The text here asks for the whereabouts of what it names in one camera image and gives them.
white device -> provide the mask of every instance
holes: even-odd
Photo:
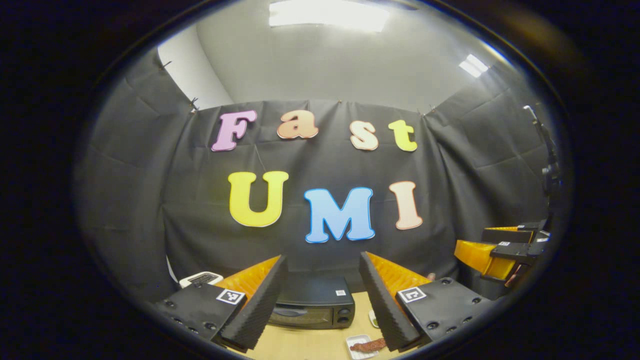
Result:
[[[184,289],[187,286],[193,284],[194,282],[199,282],[200,284],[213,285],[213,284],[216,284],[217,282],[222,281],[222,279],[224,279],[222,275],[214,274],[208,271],[203,271],[203,272],[198,272],[195,275],[185,277],[184,279],[180,280],[179,283],[180,283],[180,288]]]

ceiling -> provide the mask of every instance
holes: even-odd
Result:
[[[340,99],[425,113],[474,78],[458,67],[490,50],[436,10],[390,12],[380,33],[327,25],[269,27],[269,0],[237,1],[197,25],[234,102]]]

foam letter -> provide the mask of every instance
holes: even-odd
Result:
[[[418,216],[415,209],[415,199],[413,198],[415,183],[412,181],[401,181],[389,185],[389,190],[396,195],[398,203],[398,217],[396,227],[400,230],[413,229],[422,225],[422,218]]]
[[[278,221],[282,213],[282,186],[289,175],[284,171],[269,171],[265,172],[262,178],[269,184],[267,208],[261,213],[256,213],[249,208],[249,192],[251,183],[255,181],[255,174],[234,172],[229,175],[229,211],[234,220],[244,226],[269,226]]]
[[[349,125],[349,130],[353,134],[351,143],[356,149],[375,150],[378,148],[378,138],[373,135],[376,128],[370,122],[356,120]]]
[[[211,147],[211,151],[229,151],[236,148],[234,134],[240,139],[246,131],[246,122],[254,122],[258,118],[255,110],[226,113],[220,116],[222,125],[218,131],[218,139]]]
[[[418,148],[418,144],[409,140],[409,134],[413,134],[413,128],[407,126],[404,120],[394,121],[389,124],[389,129],[394,131],[396,137],[396,144],[404,151],[415,151]]]
[[[371,229],[369,218],[369,199],[373,195],[370,188],[351,189],[342,209],[327,189],[313,189],[305,192],[305,199],[311,205],[311,233],[306,237],[308,243],[324,243],[329,236],[324,232],[324,223],[336,240],[340,240],[347,225],[349,240],[371,239],[376,233]]]
[[[314,125],[316,117],[311,111],[294,110],[280,118],[284,121],[278,126],[278,136],[283,139],[293,139],[297,136],[301,138],[312,138],[318,134],[318,128]]]

black fabric backdrop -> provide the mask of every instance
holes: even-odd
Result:
[[[165,254],[179,279],[205,270],[227,276],[285,254],[290,271],[341,274],[355,292],[364,290],[357,264],[366,250],[482,291],[486,284],[477,272],[458,266],[456,239],[477,241],[484,227],[547,215],[541,190],[547,150],[522,106],[532,106],[547,125],[548,115],[522,79],[499,66],[426,115],[336,100],[249,102],[192,114],[188,102],[160,69],[157,53],[148,54],[106,101],[76,173],[85,235],[116,277],[144,299],[176,289]],[[245,110],[255,110],[258,119],[237,147],[212,152],[220,115]],[[311,111],[319,134],[278,137],[280,117],[291,110]],[[402,151],[387,128],[399,119],[415,129],[415,152]],[[353,147],[354,120],[375,126],[375,151]],[[257,175],[250,204],[261,211],[267,194],[262,175],[272,170],[289,174],[280,219],[262,228],[238,224],[228,209],[228,175]],[[388,186],[397,181],[417,185],[420,227],[395,228],[397,204]],[[304,192],[326,188],[342,206],[359,186],[373,190],[375,237],[307,243]]]

white plate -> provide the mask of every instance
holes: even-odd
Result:
[[[362,351],[355,351],[350,349],[350,347],[352,347],[355,344],[364,344],[370,341],[371,341],[371,338],[369,337],[369,335],[365,335],[365,334],[348,337],[347,350],[349,350],[349,352],[351,353],[351,358],[353,360],[361,360],[361,359],[368,359],[370,357],[374,357],[378,355],[377,350],[372,352],[362,352]]]
[[[376,323],[373,322],[373,320],[376,319],[376,313],[373,312],[373,310],[369,311],[369,320],[371,321],[371,325],[373,325],[373,327],[375,327],[376,329],[379,329],[380,326],[377,326]]]

